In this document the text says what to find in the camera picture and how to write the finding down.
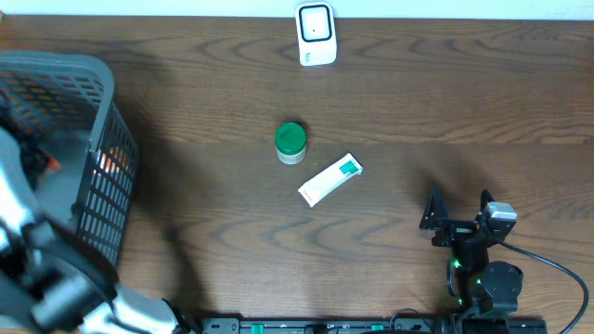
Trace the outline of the green lid jar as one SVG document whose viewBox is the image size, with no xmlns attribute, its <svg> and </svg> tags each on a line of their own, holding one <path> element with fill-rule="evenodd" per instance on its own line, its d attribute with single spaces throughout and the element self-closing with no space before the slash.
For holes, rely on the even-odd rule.
<svg viewBox="0 0 594 334">
<path fill-rule="evenodd" d="M 301 162 L 306 153 L 306 131 L 296 122 L 281 124 L 275 133 L 278 159 L 289 165 Z"/>
</svg>

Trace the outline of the white green toothpaste box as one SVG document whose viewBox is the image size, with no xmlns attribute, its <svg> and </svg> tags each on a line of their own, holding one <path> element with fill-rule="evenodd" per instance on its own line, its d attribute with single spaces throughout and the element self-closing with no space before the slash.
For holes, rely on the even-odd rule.
<svg viewBox="0 0 594 334">
<path fill-rule="evenodd" d="M 336 188 L 360 175 L 363 170 L 360 162 L 351 153 L 347 153 L 300 186 L 298 193 L 313 208 Z"/>
</svg>

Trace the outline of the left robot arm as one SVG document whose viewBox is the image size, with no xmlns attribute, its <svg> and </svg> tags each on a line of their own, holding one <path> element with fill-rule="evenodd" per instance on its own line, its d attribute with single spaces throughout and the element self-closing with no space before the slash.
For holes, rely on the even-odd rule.
<svg viewBox="0 0 594 334">
<path fill-rule="evenodd" d="M 165 300 L 123 285 L 110 262 L 45 216 L 20 161 L 18 141 L 1 133 L 1 312 L 33 333 L 197 333 Z"/>
</svg>

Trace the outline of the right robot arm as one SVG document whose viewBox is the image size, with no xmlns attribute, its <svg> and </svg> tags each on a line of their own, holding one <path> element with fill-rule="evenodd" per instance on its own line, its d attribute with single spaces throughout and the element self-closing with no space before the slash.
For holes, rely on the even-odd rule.
<svg viewBox="0 0 594 334">
<path fill-rule="evenodd" d="M 447 277 L 456 279 L 450 291 L 459 296 L 464 310 L 474 315 L 509 315 L 518 310 L 522 270 L 510 263 L 492 262 L 488 255 L 488 249 L 505 239 L 516 220 L 512 206 L 494 200 L 486 189 L 474 219 L 452 219 L 439 188 L 431 188 L 420 229 L 434 232 L 434 247 L 452 250 Z"/>
</svg>

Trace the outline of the orange chocolate bar wrapper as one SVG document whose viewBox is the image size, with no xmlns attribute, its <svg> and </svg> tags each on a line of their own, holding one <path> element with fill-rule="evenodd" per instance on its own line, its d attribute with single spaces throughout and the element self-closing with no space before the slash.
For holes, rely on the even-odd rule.
<svg viewBox="0 0 594 334">
<path fill-rule="evenodd" d="M 56 173 L 61 169 L 61 164 L 52 156 L 44 157 L 43 173 Z"/>
</svg>

